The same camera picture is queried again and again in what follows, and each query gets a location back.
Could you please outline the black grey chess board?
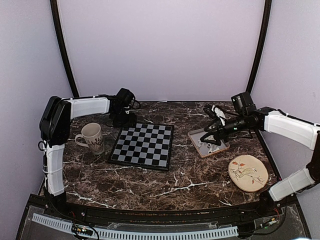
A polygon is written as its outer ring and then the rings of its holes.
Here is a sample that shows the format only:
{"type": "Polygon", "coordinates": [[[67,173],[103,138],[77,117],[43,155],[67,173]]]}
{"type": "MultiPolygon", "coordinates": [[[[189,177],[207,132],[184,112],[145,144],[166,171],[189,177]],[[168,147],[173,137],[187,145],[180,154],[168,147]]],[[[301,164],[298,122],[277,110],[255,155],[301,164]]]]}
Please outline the black grey chess board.
{"type": "Polygon", "coordinates": [[[134,127],[123,127],[117,136],[108,162],[168,171],[173,137],[173,125],[137,123],[134,127]]]}

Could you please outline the green circuit board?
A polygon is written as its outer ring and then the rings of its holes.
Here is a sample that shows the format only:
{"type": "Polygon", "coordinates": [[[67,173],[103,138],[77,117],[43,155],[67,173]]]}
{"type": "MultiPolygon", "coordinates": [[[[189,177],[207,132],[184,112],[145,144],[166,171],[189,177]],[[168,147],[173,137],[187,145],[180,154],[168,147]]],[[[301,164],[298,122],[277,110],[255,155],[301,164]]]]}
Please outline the green circuit board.
{"type": "Polygon", "coordinates": [[[94,233],[90,228],[78,224],[72,225],[71,232],[87,236],[91,236],[94,233]]]}

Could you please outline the black front rail base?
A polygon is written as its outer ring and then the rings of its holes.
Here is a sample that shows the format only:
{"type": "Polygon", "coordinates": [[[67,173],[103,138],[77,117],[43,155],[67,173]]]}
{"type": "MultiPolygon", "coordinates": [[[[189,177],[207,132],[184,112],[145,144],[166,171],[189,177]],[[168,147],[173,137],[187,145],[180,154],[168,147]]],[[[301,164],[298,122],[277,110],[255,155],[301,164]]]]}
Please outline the black front rail base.
{"type": "Polygon", "coordinates": [[[218,222],[221,225],[232,224],[247,226],[258,220],[269,219],[276,216],[281,224],[288,226],[302,223],[299,208],[295,201],[283,204],[275,210],[268,210],[264,216],[257,214],[254,208],[257,202],[251,202],[236,206],[223,206],[196,210],[123,210],[106,208],[103,206],[91,206],[65,202],[62,206],[52,206],[49,199],[31,194],[20,221],[23,227],[31,220],[32,211],[40,211],[50,217],[63,220],[76,221],[77,223],[89,223],[106,225],[111,222],[127,224],[151,224],[151,225],[173,225],[194,224],[202,222],[218,222]]]}

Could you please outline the right black frame post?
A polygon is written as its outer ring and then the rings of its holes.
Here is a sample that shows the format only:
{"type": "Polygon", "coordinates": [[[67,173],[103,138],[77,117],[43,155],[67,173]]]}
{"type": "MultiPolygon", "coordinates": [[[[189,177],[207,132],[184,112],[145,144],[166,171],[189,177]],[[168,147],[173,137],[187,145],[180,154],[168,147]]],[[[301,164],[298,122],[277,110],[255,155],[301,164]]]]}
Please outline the right black frame post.
{"type": "Polygon", "coordinates": [[[255,84],[255,80],[258,74],[258,70],[259,70],[259,66],[260,66],[260,62],[261,62],[261,58],[262,58],[262,54],[265,46],[269,20],[271,15],[271,8],[272,8],[272,0],[265,0],[257,47],[256,47],[251,72],[250,72],[246,90],[245,90],[250,94],[252,93],[252,90],[255,84]]]}

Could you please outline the metal tray with wooden rim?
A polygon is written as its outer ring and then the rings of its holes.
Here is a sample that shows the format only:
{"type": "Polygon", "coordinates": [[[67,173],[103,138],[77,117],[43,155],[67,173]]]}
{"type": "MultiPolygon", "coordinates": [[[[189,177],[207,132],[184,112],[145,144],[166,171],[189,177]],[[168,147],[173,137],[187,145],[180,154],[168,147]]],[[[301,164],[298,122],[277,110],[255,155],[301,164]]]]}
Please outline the metal tray with wooden rim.
{"type": "Polygon", "coordinates": [[[230,144],[224,143],[223,141],[221,141],[221,145],[202,142],[200,138],[206,133],[207,132],[205,132],[203,128],[189,131],[187,133],[188,137],[190,138],[192,144],[194,145],[195,149],[197,150],[201,158],[207,158],[209,156],[228,150],[230,148],[230,144]]]}

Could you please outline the beige mug with dark pattern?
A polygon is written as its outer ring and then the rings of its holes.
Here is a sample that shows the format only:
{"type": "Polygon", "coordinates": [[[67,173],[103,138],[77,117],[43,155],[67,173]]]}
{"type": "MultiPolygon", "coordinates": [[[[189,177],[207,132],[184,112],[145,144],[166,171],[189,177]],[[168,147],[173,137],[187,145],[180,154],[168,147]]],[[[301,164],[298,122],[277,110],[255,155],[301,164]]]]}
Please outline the beige mug with dark pattern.
{"type": "Polygon", "coordinates": [[[100,155],[105,151],[101,126],[95,122],[86,124],[81,133],[75,136],[74,141],[77,145],[88,148],[94,155],[100,155]]]}

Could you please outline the left black frame post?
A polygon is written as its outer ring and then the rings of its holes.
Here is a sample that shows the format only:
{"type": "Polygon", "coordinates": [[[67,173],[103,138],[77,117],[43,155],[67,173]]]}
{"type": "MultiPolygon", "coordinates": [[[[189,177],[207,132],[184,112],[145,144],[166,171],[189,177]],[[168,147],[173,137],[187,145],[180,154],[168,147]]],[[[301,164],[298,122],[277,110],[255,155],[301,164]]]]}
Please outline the left black frame post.
{"type": "Polygon", "coordinates": [[[63,29],[62,29],[62,24],[61,24],[61,19],[60,19],[60,14],[59,14],[59,7],[58,7],[58,1],[57,0],[50,0],[50,8],[51,8],[51,15],[53,19],[53,24],[54,24],[54,30],[56,34],[56,39],[62,59],[62,63],[64,66],[64,70],[66,73],[66,77],[68,80],[68,84],[72,93],[72,96],[74,98],[77,98],[80,96],[76,81],[73,75],[72,67],[70,64],[69,56],[67,53],[67,48],[64,40],[64,34],[63,34],[63,29]]]}

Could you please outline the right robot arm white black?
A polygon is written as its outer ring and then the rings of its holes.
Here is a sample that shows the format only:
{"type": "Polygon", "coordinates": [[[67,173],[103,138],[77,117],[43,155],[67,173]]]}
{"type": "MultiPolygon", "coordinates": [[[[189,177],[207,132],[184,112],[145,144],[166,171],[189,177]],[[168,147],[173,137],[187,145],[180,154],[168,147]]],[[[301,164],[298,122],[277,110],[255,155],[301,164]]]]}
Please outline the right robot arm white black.
{"type": "Polygon", "coordinates": [[[230,136],[247,130],[266,132],[291,140],[312,151],[311,160],[300,170],[272,185],[260,195],[262,201],[255,205],[255,213],[266,217],[275,208],[275,202],[301,193],[320,183],[320,125],[292,116],[281,109],[258,108],[249,92],[231,97],[235,112],[226,119],[225,111],[217,105],[205,105],[204,112],[211,123],[204,128],[201,142],[220,146],[230,136]]]}

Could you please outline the black frame post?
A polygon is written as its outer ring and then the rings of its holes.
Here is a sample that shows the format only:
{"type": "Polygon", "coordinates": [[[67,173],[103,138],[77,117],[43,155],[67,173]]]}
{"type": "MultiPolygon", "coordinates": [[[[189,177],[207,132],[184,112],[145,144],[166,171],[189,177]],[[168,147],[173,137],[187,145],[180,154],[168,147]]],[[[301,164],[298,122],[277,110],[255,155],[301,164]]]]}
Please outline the black frame post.
{"type": "Polygon", "coordinates": [[[80,96],[76,81],[73,75],[72,67],[70,64],[69,56],[67,53],[67,48],[64,40],[64,34],[63,34],[63,29],[62,29],[62,24],[61,24],[61,19],[60,19],[60,14],[59,14],[59,7],[58,7],[58,1],[57,0],[50,0],[50,8],[51,8],[51,15],[53,19],[53,24],[54,24],[54,30],[56,34],[56,39],[62,59],[62,63],[64,66],[64,70],[66,73],[66,77],[68,80],[68,84],[72,93],[72,96],[74,98],[77,98],[80,96]]]}
{"type": "Polygon", "coordinates": [[[257,47],[256,47],[251,72],[250,72],[246,90],[245,90],[250,94],[252,93],[252,90],[255,84],[255,80],[258,74],[258,70],[259,70],[259,66],[260,66],[260,62],[261,62],[261,58],[262,58],[262,54],[265,46],[269,20],[271,15],[271,8],[272,8],[272,0],[265,0],[257,47]]]}

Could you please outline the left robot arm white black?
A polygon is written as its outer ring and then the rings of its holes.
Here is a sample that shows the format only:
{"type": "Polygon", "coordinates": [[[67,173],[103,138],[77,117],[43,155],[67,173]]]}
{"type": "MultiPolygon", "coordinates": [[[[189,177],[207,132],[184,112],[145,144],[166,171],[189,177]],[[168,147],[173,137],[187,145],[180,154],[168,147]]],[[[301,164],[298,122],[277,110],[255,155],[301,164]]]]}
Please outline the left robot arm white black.
{"type": "Polygon", "coordinates": [[[45,196],[53,200],[51,210],[60,218],[71,213],[65,203],[66,192],[63,182],[63,153],[70,135],[72,120],[96,114],[108,114],[112,127],[132,127],[137,116],[132,112],[137,102],[135,95],[121,88],[116,95],[94,95],[76,98],[52,96],[39,123],[41,140],[38,149],[43,152],[45,196]]]}

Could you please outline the oval bird pattern coaster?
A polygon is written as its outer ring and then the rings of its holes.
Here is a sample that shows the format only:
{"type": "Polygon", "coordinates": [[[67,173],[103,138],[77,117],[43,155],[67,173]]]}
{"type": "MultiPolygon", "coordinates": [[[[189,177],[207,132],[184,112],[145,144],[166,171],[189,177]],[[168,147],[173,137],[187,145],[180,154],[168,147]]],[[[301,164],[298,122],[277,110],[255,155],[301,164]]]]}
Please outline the oval bird pattern coaster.
{"type": "Polygon", "coordinates": [[[248,193],[261,190],[269,179],[263,162],[252,155],[240,155],[231,160],[228,175],[238,188],[248,193]]]}

